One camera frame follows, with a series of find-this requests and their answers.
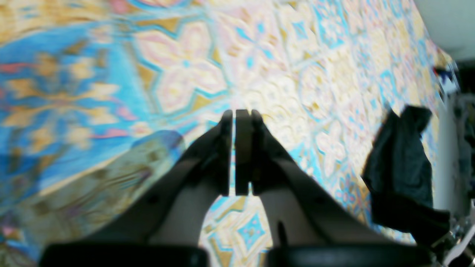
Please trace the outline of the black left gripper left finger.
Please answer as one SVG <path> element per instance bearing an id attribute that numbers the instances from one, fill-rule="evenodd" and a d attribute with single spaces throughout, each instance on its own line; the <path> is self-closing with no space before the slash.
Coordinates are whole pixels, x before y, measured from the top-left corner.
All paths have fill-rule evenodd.
<path id="1" fill-rule="evenodd" d="M 198 247 L 207 211 L 229 194 L 233 113 L 197 138 L 176 164 L 111 223 L 49 245 L 41 267 L 207 267 Z"/>

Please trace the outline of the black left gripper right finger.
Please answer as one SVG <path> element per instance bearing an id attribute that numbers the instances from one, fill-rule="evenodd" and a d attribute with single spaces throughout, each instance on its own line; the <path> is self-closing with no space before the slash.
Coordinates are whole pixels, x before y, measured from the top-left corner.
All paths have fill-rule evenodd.
<path id="1" fill-rule="evenodd" d="M 428 251 L 402 245 L 351 216 L 278 142 L 257 110 L 236 110 L 235 193 L 258 196 L 273 248 L 266 267 L 429 267 Z"/>

